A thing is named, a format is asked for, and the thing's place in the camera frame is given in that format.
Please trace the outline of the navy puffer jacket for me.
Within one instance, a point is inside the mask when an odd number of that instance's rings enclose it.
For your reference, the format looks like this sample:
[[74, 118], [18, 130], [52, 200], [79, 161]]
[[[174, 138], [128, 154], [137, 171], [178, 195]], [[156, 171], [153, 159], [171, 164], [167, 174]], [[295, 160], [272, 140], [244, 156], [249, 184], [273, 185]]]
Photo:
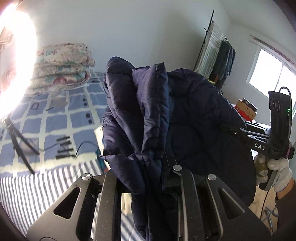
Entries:
[[103, 115], [107, 161], [132, 194], [132, 214], [145, 240], [173, 240], [176, 198], [165, 192], [165, 165], [218, 176], [246, 205], [255, 196], [250, 149], [222, 132], [245, 127], [232, 104], [206, 78], [164, 63], [136, 68], [120, 57], [107, 63]]

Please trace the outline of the dark hanging clothes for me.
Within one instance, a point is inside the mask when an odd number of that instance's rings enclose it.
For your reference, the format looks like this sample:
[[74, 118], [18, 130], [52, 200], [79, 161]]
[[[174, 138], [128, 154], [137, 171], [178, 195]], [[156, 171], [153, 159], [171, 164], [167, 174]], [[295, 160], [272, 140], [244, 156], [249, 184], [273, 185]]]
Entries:
[[235, 59], [235, 50], [228, 41], [222, 41], [209, 79], [221, 90], [226, 78], [231, 74]]

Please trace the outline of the black clothes rack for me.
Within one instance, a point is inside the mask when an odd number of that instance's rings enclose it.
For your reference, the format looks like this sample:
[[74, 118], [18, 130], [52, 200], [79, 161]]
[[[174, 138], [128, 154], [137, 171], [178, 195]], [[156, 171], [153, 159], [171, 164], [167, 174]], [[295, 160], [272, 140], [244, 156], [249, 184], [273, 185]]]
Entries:
[[221, 91], [231, 74], [236, 51], [211, 19], [197, 57], [194, 71], [204, 76]]

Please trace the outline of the stacked cardboard boxes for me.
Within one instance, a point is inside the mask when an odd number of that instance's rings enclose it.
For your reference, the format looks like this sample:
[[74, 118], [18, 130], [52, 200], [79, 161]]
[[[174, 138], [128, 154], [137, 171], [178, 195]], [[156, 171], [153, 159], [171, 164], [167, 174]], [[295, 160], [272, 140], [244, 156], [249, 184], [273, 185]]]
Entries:
[[239, 99], [234, 108], [246, 121], [253, 121], [257, 115], [257, 107], [245, 98]]

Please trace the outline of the striped blue white bedspread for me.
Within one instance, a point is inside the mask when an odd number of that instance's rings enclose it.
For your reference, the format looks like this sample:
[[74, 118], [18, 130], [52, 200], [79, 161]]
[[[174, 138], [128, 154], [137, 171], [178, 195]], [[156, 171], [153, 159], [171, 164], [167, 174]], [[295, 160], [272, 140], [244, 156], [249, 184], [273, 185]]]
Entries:
[[[32, 224], [83, 174], [104, 173], [89, 162], [45, 173], [1, 178], [1, 240], [28, 240]], [[130, 215], [121, 212], [121, 239], [141, 240]]]

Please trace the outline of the window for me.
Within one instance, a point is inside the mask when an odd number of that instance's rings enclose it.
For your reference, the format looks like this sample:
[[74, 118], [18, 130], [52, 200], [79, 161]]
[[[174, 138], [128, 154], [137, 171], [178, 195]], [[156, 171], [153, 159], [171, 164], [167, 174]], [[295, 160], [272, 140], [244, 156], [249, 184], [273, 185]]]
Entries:
[[247, 82], [264, 96], [283, 86], [295, 95], [295, 60], [253, 35], [249, 40], [257, 51]]

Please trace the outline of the blue checkered bed sheet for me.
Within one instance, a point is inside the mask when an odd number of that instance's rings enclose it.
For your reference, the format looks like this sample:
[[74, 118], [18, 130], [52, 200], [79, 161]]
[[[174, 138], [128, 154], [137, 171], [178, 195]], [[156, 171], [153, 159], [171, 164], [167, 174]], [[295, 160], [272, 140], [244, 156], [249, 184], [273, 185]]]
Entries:
[[39, 154], [22, 140], [18, 144], [34, 172], [93, 161], [98, 157], [95, 130], [107, 107], [103, 72], [85, 84], [23, 98], [11, 116], [16, 129]]

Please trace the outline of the striped hanging towel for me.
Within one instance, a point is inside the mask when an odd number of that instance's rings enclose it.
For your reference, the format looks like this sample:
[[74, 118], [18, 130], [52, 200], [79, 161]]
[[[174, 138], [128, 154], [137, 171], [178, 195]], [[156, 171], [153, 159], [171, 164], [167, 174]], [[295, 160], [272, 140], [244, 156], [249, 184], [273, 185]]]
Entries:
[[226, 40], [218, 25], [211, 21], [205, 36], [201, 53], [197, 59], [194, 71], [209, 78], [216, 61], [221, 42]]

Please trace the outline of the folded floral quilt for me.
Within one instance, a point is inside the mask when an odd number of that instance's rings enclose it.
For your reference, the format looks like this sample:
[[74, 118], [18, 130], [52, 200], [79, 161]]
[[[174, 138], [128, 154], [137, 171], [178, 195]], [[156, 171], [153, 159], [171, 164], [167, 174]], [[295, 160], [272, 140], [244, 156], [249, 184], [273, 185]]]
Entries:
[[87, 45], [64, 43], [37, 51], [31, 85], [26, 95], [37, 95], [83, 85], [91, 76], [95, 60]]

